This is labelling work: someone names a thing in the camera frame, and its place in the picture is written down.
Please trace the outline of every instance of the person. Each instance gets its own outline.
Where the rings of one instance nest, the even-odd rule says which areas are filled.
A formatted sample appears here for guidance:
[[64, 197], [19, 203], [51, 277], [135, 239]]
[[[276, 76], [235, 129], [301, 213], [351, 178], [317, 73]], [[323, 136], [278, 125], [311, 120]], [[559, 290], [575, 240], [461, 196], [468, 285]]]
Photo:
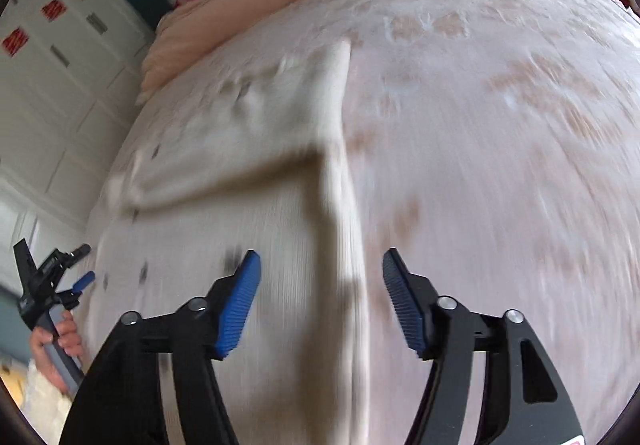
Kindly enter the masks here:
[[[56, 324], [56, 330], [59, 335], [58, 344], [70, 357], [77, 357], [82, 361], [84, 348], [82, 347], [82, 338], [78, 333], [78, 326], [76, 325], [74, 316], [69, 311], [63, 311], [62, 317], [64, 320]], [[41, 327], [34, 328], [29, 339], [31, 354], [33, 355], [33, 361], [37, 370], [40, 371], [57, 390], [66, 394], [68, 390], [65, 381], [54, 367], [44, 348], [46, 344], [52, 342], [53, 335], [51, 333]]]

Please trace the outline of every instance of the cabinet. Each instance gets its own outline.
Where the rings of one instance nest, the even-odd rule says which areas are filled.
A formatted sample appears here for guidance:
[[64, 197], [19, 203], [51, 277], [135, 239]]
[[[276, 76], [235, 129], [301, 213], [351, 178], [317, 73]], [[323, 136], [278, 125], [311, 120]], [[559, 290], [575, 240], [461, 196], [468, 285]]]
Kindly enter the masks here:
[[19, 289], [20, 237], [38, 254], [80, 242], [152, 40], [125, 0], [12, 0], [0, 16], [1, 285]]

